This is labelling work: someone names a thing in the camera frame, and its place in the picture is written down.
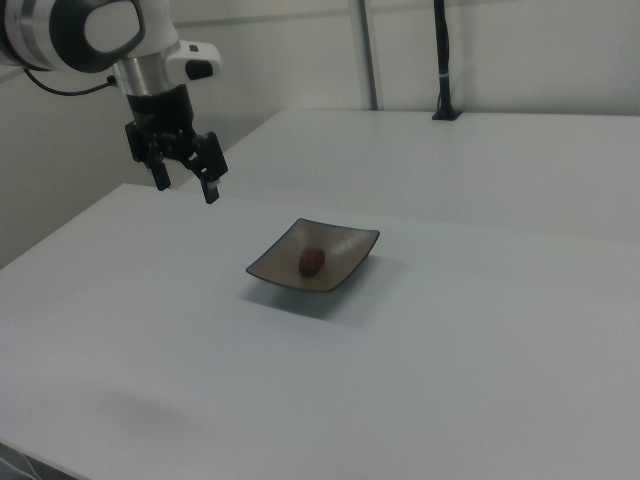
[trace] white wall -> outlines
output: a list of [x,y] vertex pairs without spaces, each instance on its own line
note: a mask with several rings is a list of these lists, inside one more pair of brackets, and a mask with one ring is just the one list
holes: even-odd
[[[196,128],[226,149],[284,108],[369,108],[357,3],[172,0],[181,35],[223,56],[222,77],[191,87]],[[433,109],[431,1],[369,5],[384,107]],[[467,111],[640,113],[638,0],[449,0],[448,20],[454,101]],[[11,72],[0,68],[0,82]],[[0,102],[0,267],[119,184],[152,184],[130,158],[119,92],[62,99],[22,76],[0,83]],[[174,185],[188,178],[171,171]]]
[[[372,0],[385,109],[433,109],[430,1]],[[454,103],[467,111],[640,113],[638,0],[451,0]]]

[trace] robotic arm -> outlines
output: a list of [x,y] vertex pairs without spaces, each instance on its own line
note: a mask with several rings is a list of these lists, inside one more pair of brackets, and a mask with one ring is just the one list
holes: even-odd
[[0,0],[0,20],[0,63],[112,68],[133,112],[126,133],[134,160],[159,190],[171,186],[164,159],[177,160],[200,179],[207,203],[217,200],[227,164],[216,135],[193,130],[186,84],[218,74],[220,54],[179,39],[169,0]]

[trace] table surface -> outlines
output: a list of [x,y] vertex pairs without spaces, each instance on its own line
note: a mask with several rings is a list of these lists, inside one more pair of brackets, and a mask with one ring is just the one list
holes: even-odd
[[[299,217],[381,237],[328,295],[247,275]],[[0,437],[92,480],[638,478],[640,244],[530,230],[123,186],[0,271]]]
[[635,117],[284,111],[227,153],[220,191],[640,242],[639,132]]

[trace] black pole mount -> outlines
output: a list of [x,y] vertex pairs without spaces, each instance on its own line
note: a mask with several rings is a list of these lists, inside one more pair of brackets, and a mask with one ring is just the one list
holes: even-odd
[[436,39],[438,41],[438,70],[440,74],[440,95],[434,120],[453,121],[462,112],[451,105],[451,83],[449,81],[449,29],[444,13],[444,0],[433,2],[436,17]]

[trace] brown food item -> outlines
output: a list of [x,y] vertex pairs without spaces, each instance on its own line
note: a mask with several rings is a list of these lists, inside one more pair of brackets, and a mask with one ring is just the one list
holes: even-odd
[[298,269],[303,277],[315,277],[324,265],[324,250],[321,248],[305,248],[300,255]]

